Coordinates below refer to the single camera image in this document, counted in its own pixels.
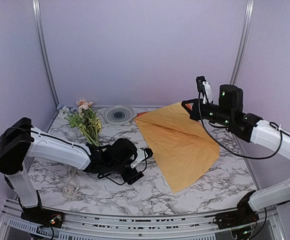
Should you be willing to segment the green leafy fake stem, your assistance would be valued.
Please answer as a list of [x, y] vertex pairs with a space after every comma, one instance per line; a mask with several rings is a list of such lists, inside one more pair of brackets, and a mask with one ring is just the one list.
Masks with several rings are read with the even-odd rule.
[[65, 119], [68, 121], [71, 128], [82, 128], [83, 127], [83, 119], [78, 114], [78, 112], [68, 113], [68, 115], [65, 117]]

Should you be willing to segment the yellow daisy fake bunch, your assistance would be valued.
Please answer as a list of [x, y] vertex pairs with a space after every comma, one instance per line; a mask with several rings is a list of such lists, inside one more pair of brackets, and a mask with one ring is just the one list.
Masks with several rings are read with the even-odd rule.
[[87, 141], [95, 146], [100, 146], [99, 133], [102, 131], [102, 125], [98, 117], [84, 118], [80, 125], [82, 134]]

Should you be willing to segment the pink rose fake stem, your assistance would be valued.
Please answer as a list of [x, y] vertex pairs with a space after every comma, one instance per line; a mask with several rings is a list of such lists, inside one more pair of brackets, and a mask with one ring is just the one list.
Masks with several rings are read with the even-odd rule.
[[78, 117], [80, 119], [91, 119], [95, 116], [95, 113], [91, 109], [91, 106], [93, 105], [92, 101], [79, 100], [76, 102], [76, 105], [78, 106]]

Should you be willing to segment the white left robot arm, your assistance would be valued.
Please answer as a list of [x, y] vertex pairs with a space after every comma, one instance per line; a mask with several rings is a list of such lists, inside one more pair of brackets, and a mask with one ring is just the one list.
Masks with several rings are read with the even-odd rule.
[[41, 206], [39, 194], [28, 177], [25, 158], [69, 165], [96, 174], [99, 179], [118, 174], [124, 184], [131, 185], [144, 175], [136, 166], [152, 156], [151, 149], [137, 149], [126, 138], [105, 146], [70, 142], [34, 127], [27, 117], [21, 118], [0, 136], [0, 173], [7, 178], [23, 208], [28, 209], [29, 216], [38, 223], [48, 218], [48, 212]]

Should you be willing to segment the blue fake flower stem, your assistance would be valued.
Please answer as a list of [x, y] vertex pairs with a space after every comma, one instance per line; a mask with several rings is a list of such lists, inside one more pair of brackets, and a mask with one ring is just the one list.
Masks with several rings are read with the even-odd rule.
[[59, 118], [61, 119], [67, 119], [69, 114], [70, 114], [70, 108], [67, 106], [62, 107], [58, 113]]

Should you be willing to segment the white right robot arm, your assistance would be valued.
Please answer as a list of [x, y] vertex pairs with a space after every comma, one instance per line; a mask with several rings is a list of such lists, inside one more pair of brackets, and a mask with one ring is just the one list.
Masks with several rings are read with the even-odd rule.
[[[290, 133], [284, 131], [275, 122], [262, 117], [243, 112], [243, 90], [235, 85], [223, 84], [219, 88], [219, 99], [213, 103], [209, 98], [210, 90], [207, 84], [198, 87], [198, 97], [181, 102], [181, 106], [189, 113], [191, 120], [219, 124], [232, 135], [247, 143], [271, 151], [267, 156], [243, 156], [219, 143], [219, 146], [237, 157], [246, 160], [267, 161], [274, 158], [284, 158], [290, 162]], [[232, 219], [237, 224], [243, 224], [258, 210], [271, 205], [290, 202], [290, 177], [283, 181], [247, 193], [237, 204]]]

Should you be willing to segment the brown orange wrapping paper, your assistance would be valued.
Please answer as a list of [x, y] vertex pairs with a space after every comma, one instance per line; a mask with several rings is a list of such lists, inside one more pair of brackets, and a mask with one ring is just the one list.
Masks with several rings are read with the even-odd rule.
[[219, 158], [219, 145], [179, 102], [135, 122], [173, 193], [195, 183]]

